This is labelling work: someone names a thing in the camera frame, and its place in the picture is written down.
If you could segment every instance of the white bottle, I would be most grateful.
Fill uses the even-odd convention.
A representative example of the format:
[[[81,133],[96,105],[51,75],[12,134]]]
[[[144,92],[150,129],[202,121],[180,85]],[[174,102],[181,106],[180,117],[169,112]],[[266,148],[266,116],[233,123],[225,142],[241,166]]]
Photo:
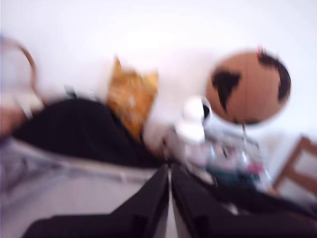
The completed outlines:
[[[186,100],[182,110],[183,118],[175,124],[175,131],[183,140],[193,144],[205,141],[204,105],[209,108],[208,117],[211,117],[211,107],[206,98],[193,96]]]

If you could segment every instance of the white object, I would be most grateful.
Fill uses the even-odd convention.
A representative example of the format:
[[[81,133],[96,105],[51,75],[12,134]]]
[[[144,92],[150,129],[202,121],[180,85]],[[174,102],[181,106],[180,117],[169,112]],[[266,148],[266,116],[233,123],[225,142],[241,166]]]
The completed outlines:
[[[27,161],[59,163],[65,168],[65,173],[57,173],[56,179],[45,175],[50,181],[34,181],[37,186],[32,188],[30,186],[33,184],[24,184],[25,188],[7,194],[11,195],[7,199],[14,201],[8,207],[1,204],[1,237],[4,238],[21,238],[38,219],[57,215],[111,213],[133,196],[157,170],[57,155],[16,139],[11,139],[1,148],[1,160],[3,157],[10,159],[20,156]],[[122,174],[127,183],[121,182]]]
[[[1,92],[1,107],[22,109],[24,114],[32,117],[32,110],[41,110],[44,105],[33,91],[14,90]]]
[[[209,108],[208,117],[210,117],[211,107],[206,98],[193,96],[185,102],[182,110],[183,118],[175,124],[175,130],[179,137],[195,144],[205,141],[204,105]]]

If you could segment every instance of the black continent shape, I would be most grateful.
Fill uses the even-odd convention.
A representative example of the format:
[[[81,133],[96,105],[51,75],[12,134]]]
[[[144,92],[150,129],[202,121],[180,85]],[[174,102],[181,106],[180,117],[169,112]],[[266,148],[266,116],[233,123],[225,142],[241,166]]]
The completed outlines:
[[[212,85],[218,90],[219,100],[222,108],[227,112],[227,100],[231,96],[232,89],[237,87],[240,74],[229,71],[218,71],[212,79]]]
[[[282,101],[291,90],[291,77],[289,76],[287,69],[277,59],[271,56],[260,54],[258,57],[259,63],[268,66],[274,66],[279,74],[280,84],[278,87],[278,100]]]
[[[233,122],[234,122],[235,124],[246,124],[246,125],[255,125],[255,124],[260,123],[260,121],[257,120],[257,119],[246,119],[246,120],[244,120],[244,121],[238,121],[237,118],[234,118],[234,119],[233,119]]]

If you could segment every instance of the globe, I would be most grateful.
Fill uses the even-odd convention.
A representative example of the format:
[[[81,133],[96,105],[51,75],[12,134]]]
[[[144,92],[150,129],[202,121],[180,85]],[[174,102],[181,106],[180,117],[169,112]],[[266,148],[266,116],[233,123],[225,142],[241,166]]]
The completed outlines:
[[[291,78],[285,66],[266,53],[246,52],[223,61],[207,83],[206,98],[222,119],[256,124],[286,104]]]

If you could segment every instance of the wooden chair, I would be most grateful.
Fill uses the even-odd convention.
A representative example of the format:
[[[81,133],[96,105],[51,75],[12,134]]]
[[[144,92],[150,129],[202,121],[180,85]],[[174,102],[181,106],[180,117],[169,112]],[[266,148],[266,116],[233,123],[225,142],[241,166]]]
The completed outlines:
[[[297,162],[303,150],[309,152],[310,154],[316,155],[316,159],[317,159],[317,144],[312,144],[309,139],[302,137],[299,143],[297,144],[295,150],[291,154],[286,165],[284,166],[282,172],[276,179],[273,185],[273,188],[275,190],[278,189],[278,187],[281,185],[281,183],[283,182],[285,178],[288,178],[294,181],[299,186],[303,187],[304,189],[312,192],[314,195],[317,196],[317,180],[308,175],[297,172],[294,168],[294,165]]]

